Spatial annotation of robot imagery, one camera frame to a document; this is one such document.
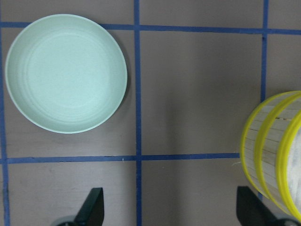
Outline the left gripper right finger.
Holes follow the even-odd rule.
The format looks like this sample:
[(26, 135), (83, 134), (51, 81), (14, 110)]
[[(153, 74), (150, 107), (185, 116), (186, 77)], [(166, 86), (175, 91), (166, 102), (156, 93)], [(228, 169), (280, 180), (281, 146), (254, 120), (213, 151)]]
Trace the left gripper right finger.
[(277, 218), (247, 186), (237, 188), (236, 216), (242, 226), (299, 226), (289, 218)]

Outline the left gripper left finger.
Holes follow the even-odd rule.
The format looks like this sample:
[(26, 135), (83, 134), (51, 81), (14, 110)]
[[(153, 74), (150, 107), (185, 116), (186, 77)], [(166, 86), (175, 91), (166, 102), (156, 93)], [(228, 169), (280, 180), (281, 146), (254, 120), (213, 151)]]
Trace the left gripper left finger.
[(92, 188), (75, 217), (59, 218), (53, 226), (102, 226), (104, 222), (104, 195), (102, 188)]

